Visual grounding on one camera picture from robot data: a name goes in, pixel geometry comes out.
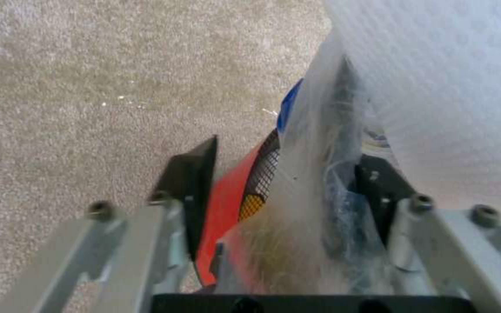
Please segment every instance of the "beige carpet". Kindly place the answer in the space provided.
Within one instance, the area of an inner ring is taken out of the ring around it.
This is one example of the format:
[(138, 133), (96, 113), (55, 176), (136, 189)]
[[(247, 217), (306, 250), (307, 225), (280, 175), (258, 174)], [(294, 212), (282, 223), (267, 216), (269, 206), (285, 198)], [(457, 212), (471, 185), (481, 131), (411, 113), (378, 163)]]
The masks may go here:
[(320, 0), (0, 0), (0, 299), (61, 222), (133, 212), (171, 155), (217, 133), (217, 173), (238, 162), (328, 28)]

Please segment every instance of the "black mesh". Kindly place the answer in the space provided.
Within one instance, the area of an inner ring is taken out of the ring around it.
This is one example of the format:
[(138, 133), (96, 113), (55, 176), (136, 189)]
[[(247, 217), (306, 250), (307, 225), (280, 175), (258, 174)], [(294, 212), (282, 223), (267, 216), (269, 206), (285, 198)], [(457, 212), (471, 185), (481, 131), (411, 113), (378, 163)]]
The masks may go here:
[(270, 183), (274, 178), (279, 157), (280, 140), (278, 139), (278, 132), (274, 130), (260, 147), (257, 158), (250, 170), (239, 210), (239, 222), (253, 216), (268, 199)]

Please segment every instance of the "screw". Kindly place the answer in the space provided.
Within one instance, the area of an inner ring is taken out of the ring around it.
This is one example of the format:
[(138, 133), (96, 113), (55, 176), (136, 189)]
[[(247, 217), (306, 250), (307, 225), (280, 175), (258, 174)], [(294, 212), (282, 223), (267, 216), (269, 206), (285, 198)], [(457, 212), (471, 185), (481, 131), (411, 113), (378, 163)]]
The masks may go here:
[(479, 226), (492, 228), (501, 224), (501, 213), (492, 206), (477, 204), (472, 209), (471, 220)]
[(416, 193), (411, 196), (410, 210), (413, 213), (422, 214), (432, 210), (434, 202), (426, 194)]
[(86, 217), (91, 220), (99, 220), (105, 222), (113, 218), (113, 205), (108, 201), (97, 201), (90, 204), (86, 211)]

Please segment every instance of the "blue plastic part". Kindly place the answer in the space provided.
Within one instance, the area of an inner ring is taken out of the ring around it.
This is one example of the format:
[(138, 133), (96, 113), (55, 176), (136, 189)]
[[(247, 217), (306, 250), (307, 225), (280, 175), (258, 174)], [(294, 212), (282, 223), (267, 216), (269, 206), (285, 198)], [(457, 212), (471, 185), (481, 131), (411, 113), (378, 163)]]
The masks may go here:
[(284, 133), (287, 121), (291, 115), (291, 109), (293, 109), (293, 104), (299, 93), (299, 88), (303, 79), (300, 79), (293, 88), (287, 93), (284, 100), (282, 101), (282, 107), (280, 109), (280, 115), (278, 115), (278, 133)]

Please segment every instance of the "metal frame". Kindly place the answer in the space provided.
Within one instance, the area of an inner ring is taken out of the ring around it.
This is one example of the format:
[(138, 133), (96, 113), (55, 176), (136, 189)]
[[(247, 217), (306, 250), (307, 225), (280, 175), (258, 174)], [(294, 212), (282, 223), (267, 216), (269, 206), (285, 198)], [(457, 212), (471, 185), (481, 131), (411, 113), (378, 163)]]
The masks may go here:
[(181, 202), (150, 202), (129, 220), (101, 215), (58, 228), (0, 313), (59, 312), (82, 277), (106, 281), (94, 312), (148, 311), (152, 295), (179, 290), (189, 261)]
[(478, 226), (465, 211), (416, 212), (410, 200), (402, 200), (388, 242), (398, 290), (463, 297), (480, 313), (501, 312), (497, 242), (501, 226), (493, 230)]

